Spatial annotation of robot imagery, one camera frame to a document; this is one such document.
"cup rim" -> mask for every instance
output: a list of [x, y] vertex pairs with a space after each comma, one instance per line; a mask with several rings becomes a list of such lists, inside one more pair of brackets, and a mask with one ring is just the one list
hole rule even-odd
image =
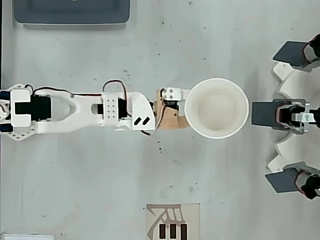
[[[228, 82], [228, 84], [232, 84], [234, 85], [240, 92], [241, 94], [244, 96], [245, 98], [245, 106], [246, 106], [246, 113], [245, 113], [245, 118], [243, 119], [243, 122], [241, 123], [241, 125], [236, 129], [234, 130], [233, 132], [229, 133], [229, 134], [226, 134], [224, 136], [209, 136], [203, 132], [200, 132], [199, 130], [197, 130], [191, 123], [189, 117], [188, 117], [188, 111], [187, 111], [187, 105], [188, 105], [188, 100], [189, 100], [189, 96], [191, 95], [191, 93], [194, 91], [194, 89], [196, 89], [199, 85], [202, 85], [206, 82], [210, 82], [210, 81], [225, 81], [225, 82]], [[236, 84], [234, 83], [233, 81], [230, 81], [228, 79], [225, 79], [225, 78], [220, 78], [220, 77], [214, 77], [214, 78], [209, 78], [209, 79], [206, 79], [206, 80], [203, 80], [199, 83], [197, 83], [191, 90], [190, 92], [188, 93], [186, 99], [185, 99], [185, 104], [184, 104], [184, 114], [185, 114], [185, 117], [186, 117], [186, 120], [187, 122], [189, 123], [190, 127], [196, 131], [198, 134], [206, 137], [206, 138], [209, 138], [209, 139], [226, 139], [228, 137], [231, 137], [232, 135], [236, 134], [237, 132], [239, 132], [243, 126], [246, 124], [247, 120], [248, 120], [248, 116], [249, 116], [249, 100], [248, 100], [248, 97], [247, 95], [245, 94], [245, 92]]]

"wire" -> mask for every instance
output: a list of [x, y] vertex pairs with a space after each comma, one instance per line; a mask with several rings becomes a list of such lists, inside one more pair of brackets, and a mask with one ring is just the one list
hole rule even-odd
[[30, 84], [26, 84], [25, 86], [24, 86], [24, 88], [25, 89], [27, 89], [27, 88], [31, 88], [31, 92], [33, 93], [34, 92], [34, 87], [32, 86], [32, 85], [30, 85]]
[[0, 104], [0, 108], [2, 109], [2, 111], [3, 111], [4, 113], [6, 113], [6, 109], [5, 109], [5, 107], [4, 107], [2, 104]]
[[302, 193], [303, 195], [305, 195], [305, 192], [302, 191], [301, 188], [298, 187], [298, 186], [297, 186], [297, 183], [296, 183], [298, 177], [299, 177], [303, 172], [304, 172], [304, 171], [301, 171], [301, 172], [299, 172], [299, 173], [296, 175], [296, 177], [295, 177], [295, 179], [294, 179], [294, 185], [295, 185], [295, 187], [298, 189], [298, 191], [299, 191], [300, 193]]
[[44, 87], [37, 88], [32, 91], [32, 95], [34, 95], [39, 90], [53, 90], [53, 91], [58, 91], [58, 92], [66, 92], [66, 93], [70, 94], [71, 98], [73, 98], [74, 96], [92, 96], [92, 97], [101, 96], [101, 94], [99, 94], [99, 93], [72, 93], [72, 92], [65, 90], [65, 89], [59, 89], [59, 88], [54, 88], [54, 87], [50, 87], [50, 86], [44, 86]]
[[128, 94], [127, 94], [127, 89], [126, 89], [126, 86], [125, 84], [119, 80], [119, 79], [112, 79], [112, 80], [109, 80], [109, 81], [106, 81], [103, 86], [102, 86], [102, 92], [105, 92], [105, 88], [108, 84], [111, 84], [111, 83], [120, 83], [122, 85], [122, 88], [123, 88], [123, 95], [124, 95], [124, 100], [126, 101], [126, 114], [129, 116], [129, 117], [132, 117], [132, 115], [129, 113], [128, 111]]
[[165, 115], [165, 110], [166, 110], [167, 106], [166, 105], [162, 105], [161, 107], [161, 110], [160, 110], [160, 116], [159, 116], [159, 119], [158, 119], [158, 122], [155, 126], [155, 129], [153, 130], [153, 132], [149, 133], [149, 132], [146, 132], [144, 130], [141, 130], [141, 132], [147, 136], [152, 136], [160, 127], [160, 124], [162, 122], [162, 120], [164, 119], [164, 115]]

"white paper cup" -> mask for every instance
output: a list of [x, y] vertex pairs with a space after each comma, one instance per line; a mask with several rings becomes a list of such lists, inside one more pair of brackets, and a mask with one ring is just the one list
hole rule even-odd
[[244, 91], [232, 81], [211, 78], [191, 89], [184, 112], [197, 133], [209, 139], [225, 139], [245, 125], [249, 101]]

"gray tray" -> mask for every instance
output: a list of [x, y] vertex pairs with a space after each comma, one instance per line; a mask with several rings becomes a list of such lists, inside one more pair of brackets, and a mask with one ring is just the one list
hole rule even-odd
[[130, 0], [14, 0], [14, 18], [23, 24], [124, 24]]

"printed diagram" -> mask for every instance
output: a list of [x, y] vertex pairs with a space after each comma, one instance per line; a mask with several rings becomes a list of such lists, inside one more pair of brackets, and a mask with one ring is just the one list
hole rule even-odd
[[200, 240], [200, 204], [147, 204], [146, 239]]

